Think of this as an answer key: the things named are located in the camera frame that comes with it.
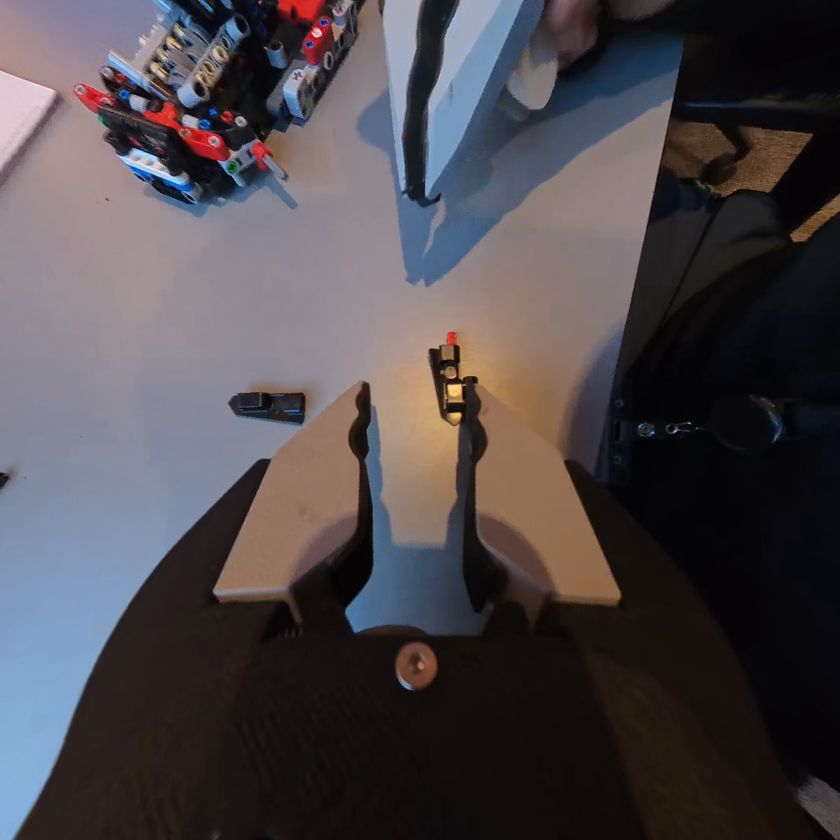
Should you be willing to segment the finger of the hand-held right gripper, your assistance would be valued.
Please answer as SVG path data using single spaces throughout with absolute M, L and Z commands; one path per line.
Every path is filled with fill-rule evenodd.
M 501 93 L 543 8 L 535 1 L 421 3 L 421 205 L 438 200 L 471 124 Z
M 427 179 L 428 106 L 437 80 L 435 1 L 382 3 L 396 178 L 407 197 L 436 197 Z

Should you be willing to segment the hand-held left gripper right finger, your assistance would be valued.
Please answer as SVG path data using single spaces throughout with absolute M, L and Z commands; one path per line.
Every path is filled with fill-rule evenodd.
M 462 573 L 472 611 L 505 603 L 535 624 L 552 605 L 617 607 L 622 592 L 561 452 L 477 382 L 458 436 Z

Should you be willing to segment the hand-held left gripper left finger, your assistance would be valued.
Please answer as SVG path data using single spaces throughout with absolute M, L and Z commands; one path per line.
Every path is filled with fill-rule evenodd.
M 283 602 L 303 623 L 346 609 L 373 571 L 371 387 L 353 384 L 272 456 L 213 594 Z

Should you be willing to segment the black brick assembly red pin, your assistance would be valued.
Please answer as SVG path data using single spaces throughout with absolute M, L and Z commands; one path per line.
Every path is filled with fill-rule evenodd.
M 461 425 L 466 413 L 466 390 L 478 380 L 462 375 L 457 332 L 447 332 L 443 343 L 428 350 L 427 358 L 440 416 L 450 426 Z

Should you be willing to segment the grey desk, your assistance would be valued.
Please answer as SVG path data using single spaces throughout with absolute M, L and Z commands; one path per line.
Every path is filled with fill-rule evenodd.
M 185 206 L 147 191 L 71 94 L 135 50 L 152 2 L 2 2 L 2 69 L 62 102 L 2 183 L 2 838 L 35 803 L 121 614 L 181 536 L 293 427 L 371 385 L 374 571 L 349 610 L 474 634 L 459 567 L 458 430 L 427 350 L 552 446 L 596 462 L 683 46 L 615 38 L 533 122 L 488 129 L 461 194 L 397 191 L 382 21 L 360 17 L 290 180 Z

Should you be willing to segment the person's right hand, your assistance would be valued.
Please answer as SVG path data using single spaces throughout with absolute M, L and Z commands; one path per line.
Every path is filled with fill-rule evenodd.
M 602 12 L 619 20 L 638 21 L 662 12 L 671 4 L 671 1 L 549 1 L 542 22 L 554 39 L 559 69 L 564 70 L 595 47 Z

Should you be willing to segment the black angled brick piece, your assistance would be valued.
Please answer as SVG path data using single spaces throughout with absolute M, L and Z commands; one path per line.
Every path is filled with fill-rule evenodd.
M 305 422 L 307 399 L 302 392 L 240 392 L 233 395 L 227 404 L 238 417 L 302 425 Z

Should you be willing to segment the badge card holder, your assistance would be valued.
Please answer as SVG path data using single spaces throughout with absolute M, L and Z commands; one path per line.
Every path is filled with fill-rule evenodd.
M 612 397 L 606 426 L 605 476 L 610 487 L 625 487 L 629 481 L 634 449 L 634 423 L 621 396 Z

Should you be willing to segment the person's dark clothing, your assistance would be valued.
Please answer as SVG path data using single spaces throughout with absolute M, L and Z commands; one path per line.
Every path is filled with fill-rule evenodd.
M 791 239 L 769 194 L 658 174 L 611 397 L 637 419 L 798 400 L 759 455 L 633 443 L 620 499 L 708 604 L 800 802 L 838 806 L 838 217 Z

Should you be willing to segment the toy brick vehicle model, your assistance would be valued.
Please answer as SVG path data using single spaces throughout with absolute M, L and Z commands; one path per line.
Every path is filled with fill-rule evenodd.
M 159 1 L 132 57 L 73 87 L 143 184 L 212 203 L 257 172 L 288 180 L 268 146 L 305 125 L 359 37 L 365 1 Z

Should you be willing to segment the black badge reel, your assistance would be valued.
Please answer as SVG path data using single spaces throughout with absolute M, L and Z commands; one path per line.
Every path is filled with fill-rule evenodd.
M 740 455 L 759 455 L 785 439 L 798 400 L 735 395 L 716 400 L 688 419 L 637 419 L 634 442 L 706 436 Z

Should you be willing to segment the white paper booklet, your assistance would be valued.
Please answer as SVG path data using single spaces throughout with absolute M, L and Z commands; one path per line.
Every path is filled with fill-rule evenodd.
M 56 90 L 1 71 L 1 183 L 55 110 Z

